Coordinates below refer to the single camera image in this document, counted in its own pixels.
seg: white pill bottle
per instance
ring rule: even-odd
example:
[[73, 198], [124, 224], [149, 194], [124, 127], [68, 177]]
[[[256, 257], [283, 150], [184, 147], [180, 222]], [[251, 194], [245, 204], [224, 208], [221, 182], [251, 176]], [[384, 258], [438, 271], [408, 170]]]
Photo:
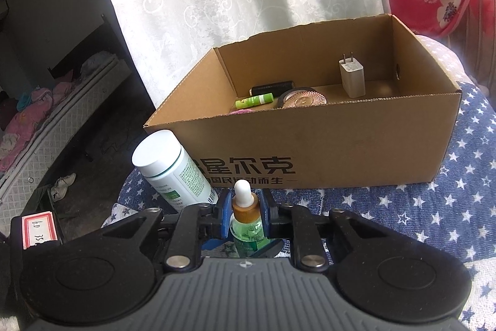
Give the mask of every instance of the white pill bottle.
[[178, 212], [187, 205], [217, 202], [205, 176], [167, 129], [148, 135], [132, 154], [132, 163]]

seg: blue star-patterned fabric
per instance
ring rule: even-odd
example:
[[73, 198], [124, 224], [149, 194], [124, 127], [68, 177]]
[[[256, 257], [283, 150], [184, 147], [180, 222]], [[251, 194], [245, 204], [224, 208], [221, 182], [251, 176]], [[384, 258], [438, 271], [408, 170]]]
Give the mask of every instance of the blue star-patterned fabric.
[[[460, 86], [458, 120], [433, 182], [273, 190], [273, 195], [278, 202], [304, 205], [313, 214], [327, 214], [333, 207], [354, 211], [459, 258], [473, 278], [460, 320], [474, 331], [492, 331], [496, 328], [496, 114], [476, 86]], [[106, 224], [152, 206], [175, 213], [134, 170]]]

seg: white flower print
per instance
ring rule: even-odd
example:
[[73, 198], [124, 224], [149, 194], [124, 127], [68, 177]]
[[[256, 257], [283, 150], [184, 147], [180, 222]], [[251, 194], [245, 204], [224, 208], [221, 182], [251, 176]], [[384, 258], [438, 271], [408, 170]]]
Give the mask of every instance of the white flower print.
[[437, 21], [442, 29], [453, 20], [458, 13], [462, 0], [440, 0], [441, 5], [437, 8]]

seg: power adapter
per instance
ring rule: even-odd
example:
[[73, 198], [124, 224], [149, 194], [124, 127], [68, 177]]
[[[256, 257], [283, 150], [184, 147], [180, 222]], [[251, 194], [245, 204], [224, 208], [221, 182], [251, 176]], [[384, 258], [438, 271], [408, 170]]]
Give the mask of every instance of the power adapter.
[[341, 81], [343, 88], [351, 99], [365, 96], [364, 67], [353, 57], [353, 52], [349, 58], [343, 54], [343, 59], [339, 61], [341, 71]]

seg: gray ribbed surface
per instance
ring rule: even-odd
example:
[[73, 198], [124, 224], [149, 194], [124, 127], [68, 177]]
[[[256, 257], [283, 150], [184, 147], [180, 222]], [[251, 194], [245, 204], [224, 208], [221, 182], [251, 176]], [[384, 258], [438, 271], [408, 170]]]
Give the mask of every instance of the gray ribbed surface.
[[[78, 329], [39, 320], [37, 330]], [[188, 274], [166, 277], [155, 296], [125, 319], [92, 331], [406, 331], [466, 330], [457, 320], [413, 327], [371, 317], [343, 300], [323, 275], [294, 269], [287, 258], [206, 258]]]

